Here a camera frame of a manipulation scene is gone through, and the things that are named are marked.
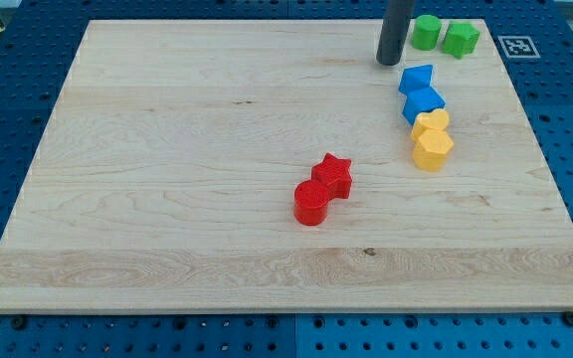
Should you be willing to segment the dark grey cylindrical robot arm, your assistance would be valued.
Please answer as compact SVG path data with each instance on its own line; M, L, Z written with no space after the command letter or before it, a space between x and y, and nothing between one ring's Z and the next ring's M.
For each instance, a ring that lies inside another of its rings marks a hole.
M415 4L415 0L388 1L376 52L380 65L395 66L400 62Z

